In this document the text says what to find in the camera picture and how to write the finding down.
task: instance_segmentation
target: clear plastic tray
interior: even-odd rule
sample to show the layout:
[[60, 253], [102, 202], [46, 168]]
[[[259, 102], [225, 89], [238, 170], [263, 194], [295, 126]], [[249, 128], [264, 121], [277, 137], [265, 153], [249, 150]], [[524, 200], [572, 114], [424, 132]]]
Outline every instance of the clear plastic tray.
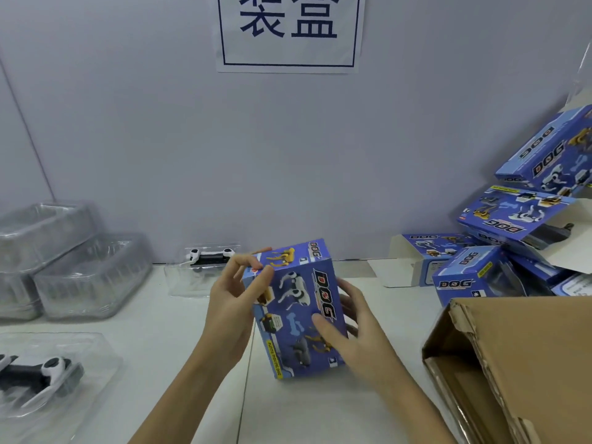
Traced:
[[121, 364], [99, 333], [0, 333], [0, 354], [0, 440], [11, 444], [69, 443]]
[[192, 298], [205, 298], [210, 295], [210, 290], [214, 282], [222, 273], [226, 266], [227, 258], [221, 259], [219, 263], [206, 263], [203, 265], [191, 262], [190, 259], [195, 258], [198, 254], [195, 251], [199, 250], [201, 256], [211, 256], [209, 253], [223, 253], [226, 256], [230, 255], [225, 250], [230, 250], [232, 253], [241, 252], [241, 245], [239, 243], [212, 243], [209, 245], [196, 245], [184, 247], [179, 251], [177, 263], [171, 263], [165, 266], [166, 283], [169, 287], [169, 294], [171, 296], [182, 296]]
[[0, 218], [0, 273], [32, 272], [97, 231], [85, 204], [43, 202]]
[[0, 274], [0, 319], [30, 321], [42, 313], [32, 274]]
[[107, 318], [152, 269], [144, 235], [99, 234], [34, 276], [49, 318]]

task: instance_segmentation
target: hand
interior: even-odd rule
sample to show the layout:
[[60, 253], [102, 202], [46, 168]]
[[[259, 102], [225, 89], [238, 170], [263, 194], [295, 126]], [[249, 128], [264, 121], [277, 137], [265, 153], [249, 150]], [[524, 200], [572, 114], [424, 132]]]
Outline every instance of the hand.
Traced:
[[347, 325], [348, 332], [356, 338], [348, 340], [318, 313], [313, 315], [314, 326], [337, 349], [353, 373], [379, 393], [384, 392], [396, 380], [401, 361], [362, 292], [343, 279], [337, 279], [337, 284], [349, 295], [339, 294], [345, 316], [358, 323], [359, 329]]
[[[271, 248], [265, 248], [256, 253], [269, 250]], [[194, 351], [222, 377], [243, 356], [253, 328], [251, 308], [273, 278], [273, 268], [267, 266], [245, 290], [242, 277], [247, 266], [263, 268], [255, 256], [248, 254], [235, 254], [226, 264], [210, 291], [205, 327]]]

